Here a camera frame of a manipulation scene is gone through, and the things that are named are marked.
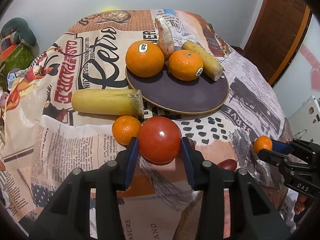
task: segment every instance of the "sugarcane piece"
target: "sugarcane piece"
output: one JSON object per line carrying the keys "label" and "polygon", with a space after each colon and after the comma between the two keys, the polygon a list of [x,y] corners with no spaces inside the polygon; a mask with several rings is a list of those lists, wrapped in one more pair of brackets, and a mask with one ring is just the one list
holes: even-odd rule
{"label": "sugarcane piece", "polygon": [[141,91],[135,89],[76,90],[72,95],[71,105],[75,111],[87,114],[143,114]]}
{"label": "sugarcane piece", "polygon": [[196,44],[192,41],[186,41],[185,43],[183,43],[182,49],[188,49],[188,50],[196,52],[200,55],[200,57],[203,61],[203,71],[213,81],[217,81],[222,76],[223,67],[220,65],[220,63],[213,56],[211,56],[208,52],[206,52],[198,44]]}
{"label": "sugarcane piece", "polygon": [[159,31],[157,46],[162,50],[164,54],[164,61],[167,61],[170,55],[174,52],[174,41],[171,29],[162,16],[157,16],[155,18],[155,23]]}

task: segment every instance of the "orange fruit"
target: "orange fruit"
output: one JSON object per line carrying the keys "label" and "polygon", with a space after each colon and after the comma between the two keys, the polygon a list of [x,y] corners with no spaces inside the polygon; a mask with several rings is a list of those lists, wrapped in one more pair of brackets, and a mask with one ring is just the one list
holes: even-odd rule
{"label": "orange fruit", "polygon": [[138,77],[153,77],[163,68],[162,50],[150,41],[136,41],[125,54],[128,69]]}
{"label": "orange fruit", "polygon": [[112,125],[112,134],[121,145],[128,145],[132,137],[138,137],[141,129],[140,121],[130,115],[119,117]]}
{"label": "orange fruit", "polygon": [[253,143],[253,149],[256,154],[259,153],[261,149],[272,150],[272,141],[268,136],[260,136]]}
{"label": "orange fruit", "polygon": [[191,81],[196,79],[203,70],[203,62],[199,54],[187,50],[177,50],[168,60],[168,69],[177,79]]}

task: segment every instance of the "plate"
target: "plate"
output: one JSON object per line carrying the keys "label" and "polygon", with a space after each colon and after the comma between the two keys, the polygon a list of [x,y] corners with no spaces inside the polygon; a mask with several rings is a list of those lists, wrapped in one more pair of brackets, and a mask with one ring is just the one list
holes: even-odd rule
{"label": "plate", "polygon": [[229,93],[224,74],[215,82],[205,74],[193,81],[180,81],[164,65],[162,71],[151,78],[140,78],[128,68],[125,76],[130,87],[140,89],[146,101],[179,114],[213,112],[223,105]]}

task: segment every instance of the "plush toy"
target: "plush toy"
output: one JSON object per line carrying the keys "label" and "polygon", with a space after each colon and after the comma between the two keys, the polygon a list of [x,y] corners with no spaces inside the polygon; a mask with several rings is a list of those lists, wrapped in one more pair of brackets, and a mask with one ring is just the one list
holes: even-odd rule
{"label": "plush toy", "polygon": [[5,40],[6,38],[10,38],[13,44],[21,42],[28,47],[34,46],[37,42],[28,23],[22,18],[13,18],[2,27],[0,39]]}

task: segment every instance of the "fruit sticker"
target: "fruit sticker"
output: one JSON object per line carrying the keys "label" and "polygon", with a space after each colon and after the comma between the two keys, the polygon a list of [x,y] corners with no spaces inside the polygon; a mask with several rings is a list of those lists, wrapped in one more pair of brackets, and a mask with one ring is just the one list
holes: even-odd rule
{"label": "fruit sticker", "polygon": [[148,44],[146,44],[146,43],[141,43],[141,44],[139,45],[139,52],[140,52],[140,53],[146,52],[147,49],[148,49]]}
{"label": "fruit sticker", "polygon": [[198,76],[200,76],[201,75],[201,73],[202,73],[202,71],[203,71],[203,68],[202,67],[200,67],[199,69],[198,69],[198,71],[196,72],[196,77],[198,77]]}

